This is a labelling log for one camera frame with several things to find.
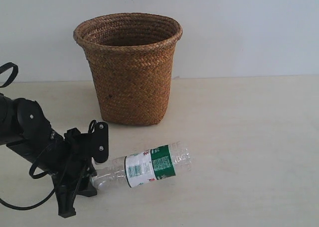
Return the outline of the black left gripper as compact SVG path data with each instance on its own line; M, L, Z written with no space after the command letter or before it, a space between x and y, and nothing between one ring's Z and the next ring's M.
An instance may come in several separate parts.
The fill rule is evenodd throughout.
M77 128L61 136L55 130L50 134L48 168L54 182L75 182L74 196L93 197L90 175L94 173L92 160L103 164L109 158L109 126L106 122L92 120L87 133Z

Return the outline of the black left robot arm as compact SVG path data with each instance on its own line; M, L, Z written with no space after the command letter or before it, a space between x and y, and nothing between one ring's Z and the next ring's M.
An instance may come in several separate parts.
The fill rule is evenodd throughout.
M105 122L93 120L88 131L77 128L57 133L38 102L0 97L0 143L31 163L32 179L50 175L56 192L62 188L82 196L95 196L91 177L93 162L109 157L109 133Z

